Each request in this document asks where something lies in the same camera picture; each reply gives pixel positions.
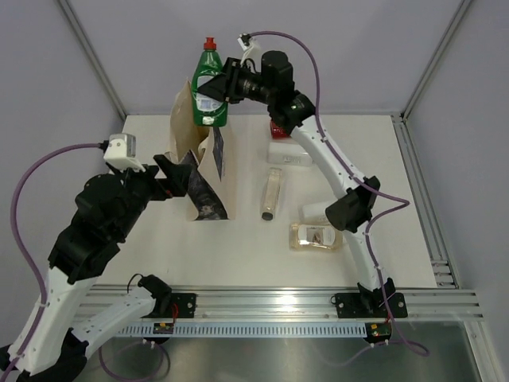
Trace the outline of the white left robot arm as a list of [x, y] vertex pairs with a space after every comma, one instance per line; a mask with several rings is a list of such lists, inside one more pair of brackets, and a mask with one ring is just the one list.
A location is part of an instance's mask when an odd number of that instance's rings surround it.
[[171, 287], [155, 275], [94, 317], [73, 325], [81, 302], [107, 264], [119, 253], [151, 201], [183, 197], [192, 167], [165, 155], [142, 170], [97, 175], [76, 196], [77, 210], [49, 255], [43, 291], [25, 328], [1, 349], [1, 379], [13, 370], [20, 381], [73, 381], [90, 357], [138, 318], [180, 315]]

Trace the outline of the beige canvas tote bag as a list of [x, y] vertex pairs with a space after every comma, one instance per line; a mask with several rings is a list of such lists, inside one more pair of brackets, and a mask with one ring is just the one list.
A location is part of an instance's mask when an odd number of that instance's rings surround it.
[[169, 157], [191, 166], [187, 219], [236, 218], [237, 169], [231, 125], [200, 126], [193, 121], [189, 80], [177, 93], [169, 117]]

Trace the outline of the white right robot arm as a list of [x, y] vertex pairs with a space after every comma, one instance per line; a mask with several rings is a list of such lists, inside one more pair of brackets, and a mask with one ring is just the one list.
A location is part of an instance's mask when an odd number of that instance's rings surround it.
[[379, 179], [365, 177], [341, 158], [340, 148], [321, 126], [317, 108], [295, 88], [288, 56], [274, 50], [263, 53], [258, 72], [229, 57], [220, 72], [197, 91], [219, 102], [234, 104], [249, 99], [267, 106], [270, 118], [309, 154], [332, 188], [336, 201], [326, 208], [325, 215], [348, 243], [359, 277], [361, 309], [371, 316], [389, 310], [394, 281], [384, 275], [369, 237]]

